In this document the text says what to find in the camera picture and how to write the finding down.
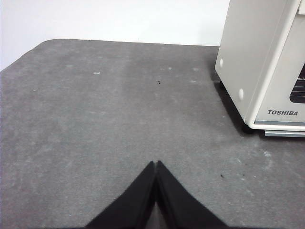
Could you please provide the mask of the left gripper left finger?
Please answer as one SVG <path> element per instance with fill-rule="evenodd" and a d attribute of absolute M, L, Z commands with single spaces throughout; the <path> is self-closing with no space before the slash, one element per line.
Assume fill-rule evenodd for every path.
<path fill-rule="evenodd" d="M 150 162 L 130 186 L 87 229 L 143 229 L 155 202 L 155 166 Z"/>

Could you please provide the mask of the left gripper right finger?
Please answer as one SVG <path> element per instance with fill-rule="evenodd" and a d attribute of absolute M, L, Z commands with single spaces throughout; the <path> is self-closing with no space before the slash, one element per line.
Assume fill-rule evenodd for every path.
<path fill-rule="evenodd" d="M 170 229 L 227 229 L 161 162 L 156 164 L 157 203 Z"/>

